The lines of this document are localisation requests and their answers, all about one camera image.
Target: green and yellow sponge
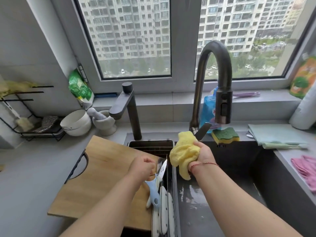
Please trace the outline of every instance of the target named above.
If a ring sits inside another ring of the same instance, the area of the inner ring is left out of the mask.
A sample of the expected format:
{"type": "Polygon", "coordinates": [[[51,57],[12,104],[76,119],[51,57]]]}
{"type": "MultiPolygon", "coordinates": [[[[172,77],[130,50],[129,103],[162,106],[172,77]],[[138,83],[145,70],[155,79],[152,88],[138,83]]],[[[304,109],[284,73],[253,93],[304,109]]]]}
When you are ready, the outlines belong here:
{"type": "Polygon", "coordinates": [[[229,144],[233,141],[239,141],[239,135],[235,132],[233,127],[228,127],[224,130],[215,129],[212,131],[212,136],[217,144],[229,144]]]}

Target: pink cloth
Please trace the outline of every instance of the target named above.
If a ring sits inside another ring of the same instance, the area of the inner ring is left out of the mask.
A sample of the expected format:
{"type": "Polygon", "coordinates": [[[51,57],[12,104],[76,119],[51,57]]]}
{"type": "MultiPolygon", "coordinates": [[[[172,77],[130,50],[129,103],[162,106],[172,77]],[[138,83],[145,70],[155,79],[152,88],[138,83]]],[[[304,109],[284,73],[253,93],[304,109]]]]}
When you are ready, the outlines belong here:
{"type": "Polygon", "coordinates": [[[291,163],[305,179],[311,192],[316,194],[316,159],[302,155],[302,158],[292,158],[291,163]]]}

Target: cutting board handle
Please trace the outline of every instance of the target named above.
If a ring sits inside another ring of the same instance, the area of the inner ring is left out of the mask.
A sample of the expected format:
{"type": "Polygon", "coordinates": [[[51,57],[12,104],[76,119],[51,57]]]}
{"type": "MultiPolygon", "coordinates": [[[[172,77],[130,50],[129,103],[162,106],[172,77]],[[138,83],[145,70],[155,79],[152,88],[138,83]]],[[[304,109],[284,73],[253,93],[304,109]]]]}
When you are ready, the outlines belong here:
{"type": "Polygon", "coordinates": [[[86,151],[86,149],[83,151],[83,153],[81,154],[81,156],[80,156],[79,159],[77,160],[75,166],[72,168],[72,170],[71,170],[70,174],[68,175],[68,177],[67,177],[67,179],[66,179],[66,181],[65,181],[64,184],[66,184],[67,181],[71,178],[71,176],[73,175],[75,169],[78,167],[78,164],[79,164],[79,162],[81,161],[81,158],[82,158],[82,157],[85,157],[87,164],[86,164],[85,168],[84,168],[78,175],[76,175],[75,177],[73,177],[73,178],[71,178],[71,179],[74,179],[74,178],[78,177],[79,175],[81,175],[81,174],[85,171],[85,169],[87,168],[88,163],[89,163],[89,157],[88,157],[88,155],[86,154],[85,151],[86,151]]]}

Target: bracelet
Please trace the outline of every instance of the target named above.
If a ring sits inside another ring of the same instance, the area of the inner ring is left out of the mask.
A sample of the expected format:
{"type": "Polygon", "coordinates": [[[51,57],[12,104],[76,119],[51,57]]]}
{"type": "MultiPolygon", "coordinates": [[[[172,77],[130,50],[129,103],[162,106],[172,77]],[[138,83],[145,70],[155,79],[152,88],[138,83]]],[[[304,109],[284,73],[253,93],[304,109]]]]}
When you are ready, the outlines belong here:
{"type": "Polygon", "coordinates": [[[204,165],[204,164],[212,164],[212,165],[216,165],[216,166],[218,166],[218,167],[219,167],[219,165],[218,165],[218,164],[213,163],[213,162],[199,163],[199,164],[195,164],[195,165],[193,165],[193,166],[199,166],[199,165],[204,165]]]}

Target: window pane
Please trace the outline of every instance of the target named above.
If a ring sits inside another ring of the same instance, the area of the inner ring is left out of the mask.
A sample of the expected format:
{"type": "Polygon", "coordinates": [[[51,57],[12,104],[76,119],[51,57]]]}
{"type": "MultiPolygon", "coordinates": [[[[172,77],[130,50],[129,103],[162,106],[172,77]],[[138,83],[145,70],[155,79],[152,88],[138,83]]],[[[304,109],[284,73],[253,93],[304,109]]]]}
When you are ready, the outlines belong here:
{"type": "Polygon", "coordinates": [[[79,1],[104,78],[171,74],[169,0],[79,1]]]}
{"type": "MultiPolygon", "coordinates": [[[[308,21],[301,16],[306,1],[202,0],[196,67],[203,47],[218,40],[230,53],[233,78],[282,76],[303,30],[294,29],[308,21]]],[[[218,70],[212,54],[205,79],[215,78],[218,70]]]]}

